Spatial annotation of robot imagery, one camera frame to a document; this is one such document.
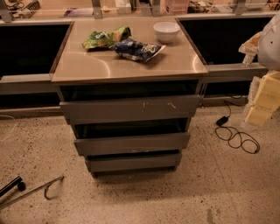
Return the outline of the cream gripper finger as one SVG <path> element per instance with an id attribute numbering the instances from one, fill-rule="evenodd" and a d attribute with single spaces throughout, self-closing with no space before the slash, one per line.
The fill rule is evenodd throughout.
<path id="1" fill-rule="evenodd" d="M 255 56 L 258 54 L 259 39 L 261 34 L 262 33 L 259 31 L 239 47 L 238 52 L 244 54 L 244 59 L 242 61 L 243 65 L 250 65 Z"/>
<path id="2" fill-rule="evenodd" d="M 254 77 L 248 93 L 244 122 L 264 125 L 280 107 L 280 72 L 271 71 L 262 78 Z"/>

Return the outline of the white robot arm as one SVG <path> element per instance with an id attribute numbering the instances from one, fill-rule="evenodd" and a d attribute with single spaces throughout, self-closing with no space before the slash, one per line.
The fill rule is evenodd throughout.
<path id="1" fill-rule="evenodd" d="M 242 64 L 249 67 L 257 57 L 258 63 L 268 72 L 254 78 L 248 95 L 244 122 L 253 126 L 264 125 L 280 107 L 280 13 L 239 47 L 245 57 Z"/>

